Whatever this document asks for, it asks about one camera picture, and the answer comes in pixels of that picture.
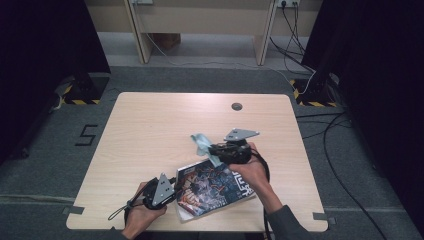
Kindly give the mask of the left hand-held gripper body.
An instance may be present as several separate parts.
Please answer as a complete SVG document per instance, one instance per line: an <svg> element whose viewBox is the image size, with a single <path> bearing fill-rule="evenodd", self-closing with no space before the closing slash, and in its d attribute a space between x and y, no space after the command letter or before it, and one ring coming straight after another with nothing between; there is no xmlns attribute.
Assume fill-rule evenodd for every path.
<svg viewBox="0 0 424 240"><path fill-rule="evenodd" d="M143 204L150 210L160 210L176 197L176 191L169 178L161 173L158 178L152 179L143 191Z"/></svg>

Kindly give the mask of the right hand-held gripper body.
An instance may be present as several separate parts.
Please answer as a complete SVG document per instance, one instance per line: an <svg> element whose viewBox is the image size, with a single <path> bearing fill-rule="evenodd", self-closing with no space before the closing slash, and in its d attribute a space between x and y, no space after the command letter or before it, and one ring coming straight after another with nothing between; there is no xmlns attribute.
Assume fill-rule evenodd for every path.
<svg viewBox="0 0 424 240"><path fill-rule="evenodd" d="M258 136L258 131L233 128L225 137L221 162L225 164L245 164L251 158L251 147L247 139Z"/></svg>

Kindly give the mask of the light blue face mask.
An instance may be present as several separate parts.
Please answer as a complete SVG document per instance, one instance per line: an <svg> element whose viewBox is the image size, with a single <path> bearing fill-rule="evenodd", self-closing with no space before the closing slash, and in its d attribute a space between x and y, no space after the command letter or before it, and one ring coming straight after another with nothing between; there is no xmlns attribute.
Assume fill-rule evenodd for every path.
<svg viewBox="0 0 424 240"><path fill-rule="evenodd" d="M212 142L204 134L192 134L191 139L197 146L196 154L198 156L207 156L214 167L222 164L217 156L211 154L209 148L212 146Z"/></svg>

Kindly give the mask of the dark illustrated magazine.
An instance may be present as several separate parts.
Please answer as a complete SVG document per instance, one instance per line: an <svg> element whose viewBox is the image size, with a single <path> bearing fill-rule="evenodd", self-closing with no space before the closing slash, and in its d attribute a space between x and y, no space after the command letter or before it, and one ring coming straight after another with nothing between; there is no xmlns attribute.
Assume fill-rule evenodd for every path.
<svg viewBox="0 0 424 240"><path fill-rule="evenodd" d="M209 159L176 171L176 209L187 222L227 208L255 196L254 190L239 173L227 165L215 167Z"/></svg>

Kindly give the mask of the person's right hand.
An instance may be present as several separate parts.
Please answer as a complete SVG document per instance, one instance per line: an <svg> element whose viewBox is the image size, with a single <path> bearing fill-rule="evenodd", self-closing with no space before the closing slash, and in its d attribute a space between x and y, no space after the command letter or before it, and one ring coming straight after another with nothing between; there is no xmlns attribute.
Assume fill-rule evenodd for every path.
<svg viewBox="0 0 424 240"><path fill-rule="evenodd" d="M270 190L265 161L253 142L249 142L249 146L252 151L250 160L245 164L233 164L231 169L239 173L263 201Z"/></svg>

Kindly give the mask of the person's left hand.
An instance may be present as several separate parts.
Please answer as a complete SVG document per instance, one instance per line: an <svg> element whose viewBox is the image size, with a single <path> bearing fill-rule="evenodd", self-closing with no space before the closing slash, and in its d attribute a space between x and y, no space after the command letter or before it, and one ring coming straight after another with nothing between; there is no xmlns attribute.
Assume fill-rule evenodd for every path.
<svg viewBox="0 0 424 240"><path fill-rule="evenodd" d="M133 207L129 211L125 228L121 231L121 234L127 240L134 240L156 219L163 216L166 211L166 207L160 210L150 210L144 205Z"/></svg>

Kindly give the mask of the black stand base striped tape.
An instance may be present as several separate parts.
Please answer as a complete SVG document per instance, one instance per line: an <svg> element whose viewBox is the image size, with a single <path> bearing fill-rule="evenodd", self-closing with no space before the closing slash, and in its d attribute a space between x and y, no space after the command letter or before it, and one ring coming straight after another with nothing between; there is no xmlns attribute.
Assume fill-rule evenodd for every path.
<svg viewBox="0 0 424 240"><path fill-rule="evenodd" d="M108 75L89 75L84 79L72 80L65 88L62 103L70 105L99 104L108 82Z"/></svg>
<svg viewBox="0 0 424 240"><path fill-rule="evenodd" d="M308 79L291 79L295 101L301 106L336 107L336 101L326 82L314 83Z"/></svg>

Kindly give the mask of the brown cardboard box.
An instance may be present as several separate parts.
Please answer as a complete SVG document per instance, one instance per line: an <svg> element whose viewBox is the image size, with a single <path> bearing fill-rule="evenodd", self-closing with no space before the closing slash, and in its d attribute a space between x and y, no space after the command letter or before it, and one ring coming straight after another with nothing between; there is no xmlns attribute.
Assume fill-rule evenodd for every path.
<svg viewBox="0 0 424 240"><path fill-rule="evenodd" d="M176 33L154 33L153 34L154 42L166 49L172 49L181 43L181 35Z"/></svg>

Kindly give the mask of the beige wooden desk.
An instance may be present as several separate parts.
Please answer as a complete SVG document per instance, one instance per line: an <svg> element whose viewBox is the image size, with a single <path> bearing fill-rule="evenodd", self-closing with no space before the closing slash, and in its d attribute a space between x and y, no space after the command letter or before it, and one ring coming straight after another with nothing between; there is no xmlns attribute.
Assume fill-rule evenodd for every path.
<svg viewBox="0 0 424 240"><path fill-rule="evenodd" d="M253 38L256 63L265 62L277 0L124 0L140 61L149 62L150 35L221 34Z"/></svg>

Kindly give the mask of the black curtain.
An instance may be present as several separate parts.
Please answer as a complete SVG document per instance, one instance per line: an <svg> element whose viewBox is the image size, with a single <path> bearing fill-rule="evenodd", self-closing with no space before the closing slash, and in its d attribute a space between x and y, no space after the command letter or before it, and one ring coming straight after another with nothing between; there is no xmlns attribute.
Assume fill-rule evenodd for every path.
<svg viewBox="0 0 424 240"><path fill-rule="evenodd" d="M323 0L304 64L327 67L424 237L424 0Z"/></svg>
<svg viewBox="0 0 424 240"><path fill-rule="evenodd" d="M67 77L110 70L85 0L0 0L0 164Z"/></svg>

